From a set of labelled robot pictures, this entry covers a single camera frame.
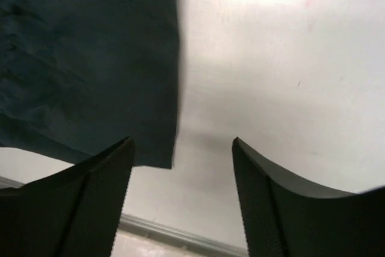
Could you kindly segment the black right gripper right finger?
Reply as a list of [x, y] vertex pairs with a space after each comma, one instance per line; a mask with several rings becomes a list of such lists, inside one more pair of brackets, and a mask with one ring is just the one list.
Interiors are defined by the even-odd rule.
[[250, 256], [384, 255], [384, 188], [356, 194], [317, 184], [239, 138], [232, 157]]

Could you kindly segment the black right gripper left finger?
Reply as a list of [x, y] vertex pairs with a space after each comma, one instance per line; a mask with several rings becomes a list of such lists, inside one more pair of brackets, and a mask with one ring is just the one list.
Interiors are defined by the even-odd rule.
[[126, 138], [56, 174], [1, 189], [1, 256], [110, 256], [134, 154]]

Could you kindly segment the dark navy shorts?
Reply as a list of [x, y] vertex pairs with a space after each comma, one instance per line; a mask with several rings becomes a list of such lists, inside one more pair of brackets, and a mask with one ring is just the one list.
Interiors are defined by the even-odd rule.
[[177, 0], [1, 0], [1, 146], [170, 169], [179, 52]]

